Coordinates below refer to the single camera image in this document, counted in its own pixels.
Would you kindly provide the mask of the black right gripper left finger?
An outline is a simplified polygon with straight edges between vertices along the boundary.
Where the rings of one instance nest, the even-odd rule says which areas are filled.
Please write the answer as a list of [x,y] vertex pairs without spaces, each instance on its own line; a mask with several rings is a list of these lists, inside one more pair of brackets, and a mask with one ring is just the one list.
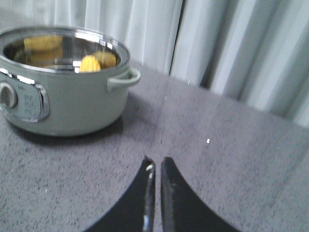
[[152,232],[155,217],[155,162],[145,156],[130,186],[87,232]]

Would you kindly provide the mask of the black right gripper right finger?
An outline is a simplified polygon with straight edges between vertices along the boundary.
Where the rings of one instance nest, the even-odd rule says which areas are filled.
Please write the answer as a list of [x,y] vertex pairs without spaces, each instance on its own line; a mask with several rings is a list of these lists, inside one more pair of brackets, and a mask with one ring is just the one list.
[[161,163],[161,216],[164,232],[237,232],[188,185],[173,158]]

